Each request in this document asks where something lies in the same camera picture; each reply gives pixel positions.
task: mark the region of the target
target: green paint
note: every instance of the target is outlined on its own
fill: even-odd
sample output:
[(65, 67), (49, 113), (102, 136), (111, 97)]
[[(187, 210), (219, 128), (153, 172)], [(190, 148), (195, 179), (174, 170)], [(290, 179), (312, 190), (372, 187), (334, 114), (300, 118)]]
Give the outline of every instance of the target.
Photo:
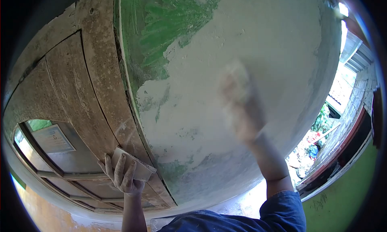
[(28, 120), (28, 124), (31, 127), (32, 131), (37, 131), (52, 125), (50, 120), (45, 119), (31, 119)]
[(183, 164), (178, 160), (174, 160), (173, 162), (159, 163), (159, 170), (162, 174), (164, 181), (169, 189), (169, 191), (174, 194), (178, 192), (179, 185), (178, 181), (182, 177), (184, 173), (188, 170), (188, 165), (193, 163), (193, 155), (190, 156), (190, 159)]
[(125, 77), (125, 64), (123, 60), (120, 60), (120, 72), (121, 72), (121, 79), (123, 83), (123, 88), (125, 91), (128, 90), (128, 83), (126, 82), (126, 77)]
[(114, 28), (119, 31), (119, 24), (120, 24), (120, 10), (119, 10), (119, 2), (120, 0), (114, 0), (114, 3), (113, 3), (113, 26)]
[(157, 105), (157, 102), (153, 101), (152, 97), (146, 97), (144, 99), (144, 102), (142, 104), (140, 104), (140, 110), (141, 111), (149, 111), (156, 105)]
[(333, 184), (302, 203), (307, 231), (345, 231), (370, 187), (377, 150), (369, 143), (361, 157)]
[(133, 94), (147, 80), (168, 78), (164, 51), (177, 39), (179, 46), (186, 46), (212, 19), (218, 2), (121, 0), (123, 48)]
[(171, 86), (168, 85), (167, 89), (164, 91), (164, 96), (162, 97), (162, 99), (159, 102), (159, 107), (157, 108), (157, 114), (156, 114), (156, 117), (154, 118), (156, 120), (156, 123), (157, 123), (157, 120), (159, 120), (161, 106), (163, 104), (165, 104), (168, 101), (168, 99), (169, 99), (169, 90), (170, 90), (170, 88), (171, 88)]

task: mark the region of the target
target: hand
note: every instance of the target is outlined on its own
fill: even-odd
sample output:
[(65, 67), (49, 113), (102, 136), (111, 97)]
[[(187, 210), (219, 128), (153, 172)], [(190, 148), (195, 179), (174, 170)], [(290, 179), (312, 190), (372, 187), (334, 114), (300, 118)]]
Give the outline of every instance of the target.
[(252, 77), (240, 62), (234, 62), (226, 68), (230, 72), (220, 84), (226, 122), (240, 141), (252, 143), (266, 124), (257, 90)]
[(133, 180), (133, 175), (134, 171), (136, 170), (137, 163), (133, 160), (132, 164), (129, 166), (124, 175), (125, 161), (126, 156), (121, 154), (113, 172), (110, 156), (105, 153), (105, 164), (103, 164), (101, 161), (98, 161), (98, 165), (101, 167), (103, 172), (113, 181), (114, 186), (120, 191), (130, 196), (141, 195), (145, 183), (143, 181)]

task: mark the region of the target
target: green wall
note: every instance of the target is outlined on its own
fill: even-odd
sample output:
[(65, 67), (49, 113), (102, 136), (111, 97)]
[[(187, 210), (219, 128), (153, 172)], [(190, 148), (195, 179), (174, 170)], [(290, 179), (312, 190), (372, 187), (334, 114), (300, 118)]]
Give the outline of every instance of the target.
[(370, 187), (377, 150), (372, 141), (360, 158), (337, 181), (302, 203), (307, 231), (345, 231)]

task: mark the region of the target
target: blue cloth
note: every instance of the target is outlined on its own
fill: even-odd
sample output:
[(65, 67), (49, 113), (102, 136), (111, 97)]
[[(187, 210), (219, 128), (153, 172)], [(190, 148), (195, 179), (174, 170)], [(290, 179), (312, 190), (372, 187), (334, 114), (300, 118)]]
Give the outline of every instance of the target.
[(281, 191), (273, 195), (264, 202), (259, 213), (261, 219), (198, 210), (178, 215), (159, 232), (306, 231), (305, 214), (297, 192)]

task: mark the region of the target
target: glass pane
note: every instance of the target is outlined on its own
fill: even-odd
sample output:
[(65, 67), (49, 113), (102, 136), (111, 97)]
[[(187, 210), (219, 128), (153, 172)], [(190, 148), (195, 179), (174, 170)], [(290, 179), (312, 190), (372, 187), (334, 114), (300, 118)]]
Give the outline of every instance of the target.
[(90, 205), (94, 208), (107, 208), (107, 209), (115, 209), (112, 206), (109, 206), (105, 203), (99, 202), (99, 201), (82, 201), (82, 203), (85, 203), (87, 205)]
[(150, 202), (148, 201), (141, 201), (141, 206), (143, 208), (150, 208), (150, 207), (154, 207)]
[(78, 197), (87, 197), (86, 194), (79, 191), (76, 187), (69, 184), (68, 182), (66, 182), (63, 179), (47, 178), (47, 180), (50, 181), (55, 186), (57, 186), (58, 188), (60, 188), (61, 190), (63, 190), (64, 192), (66, 192), (68, 195), (78, 196)]
[(118, 190), (112, 181), (79, 181), (78, 183), (100, 198), (123, 198), (123, 192)]
[[(82, 139), (79, 137), (75, 129), (70, 123), (62, 123), (50, 121), (52, 125), (58, 125), (65, 138), (71, 143), (76, 151), (70, 152), (56, 152), (49, 153), (47, 150), (47, 156), (65, 173), (102, 173), (103, 171), (97, 164), (98, 159), (85, 145)], [(33, 132), (32, 135), (37, 137), (37, 133)]]
[(51, 121), (46, 119), (28, 120), (28, 124), (31, 127), (31, 132), (39, 129), (43, 129), (52, 125)]
[(36, 151), (29, 145), (20, 128), (16, 129), (15, 142), (36, 170), (52, 172), (51, 168), (47, 166), (38, 153), (36, 153)]

